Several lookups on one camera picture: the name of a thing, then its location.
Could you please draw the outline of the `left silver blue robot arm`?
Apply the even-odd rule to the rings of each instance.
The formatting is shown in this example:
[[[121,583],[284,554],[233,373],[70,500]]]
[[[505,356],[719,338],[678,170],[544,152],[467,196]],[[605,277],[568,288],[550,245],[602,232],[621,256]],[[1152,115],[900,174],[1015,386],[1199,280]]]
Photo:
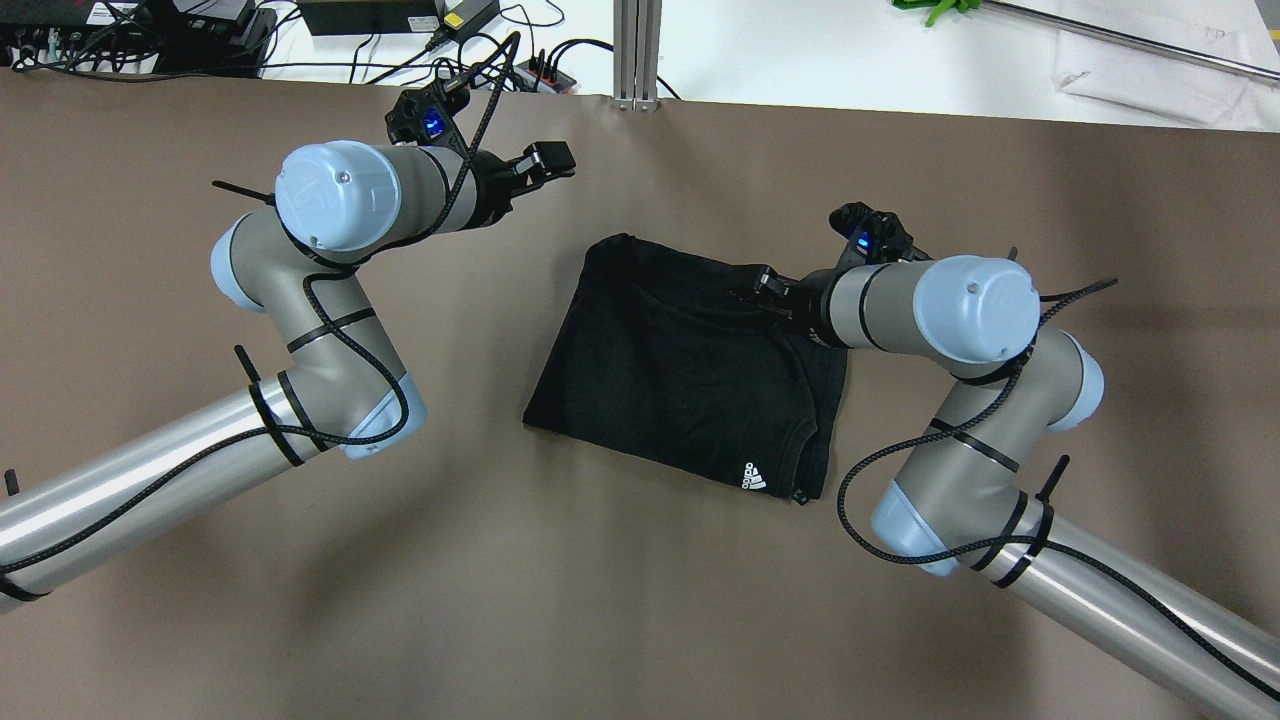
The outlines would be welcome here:
[[[563,141],[512,160],[445,145],[311,143],[262,209],[215,243],[234,305],[268,315],[291,365],[54,480],[3,501],[3,610],[59,585],[329,448],[361,459],[426,421],[417,386],[357,278],[376,251],[498,222],[575,173]]]

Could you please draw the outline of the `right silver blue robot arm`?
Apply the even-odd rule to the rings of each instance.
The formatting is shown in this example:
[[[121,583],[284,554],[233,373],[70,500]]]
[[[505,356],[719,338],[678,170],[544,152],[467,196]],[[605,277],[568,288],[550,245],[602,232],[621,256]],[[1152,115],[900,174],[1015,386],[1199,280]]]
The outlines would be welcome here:
[[[1277,716],[1277,641],[1057,512],[1053,471],[1016,486],[1043,436],[1078,427],[1105,378],[1055,314],[1103,282],[1042,299],[1002,258],[860,264],[801,281],[741,266],[732,291],[820,345],[924,357],[955,380],[918,436],[863,459],[835,502],[868,553],[978,573],[1216,719]]]

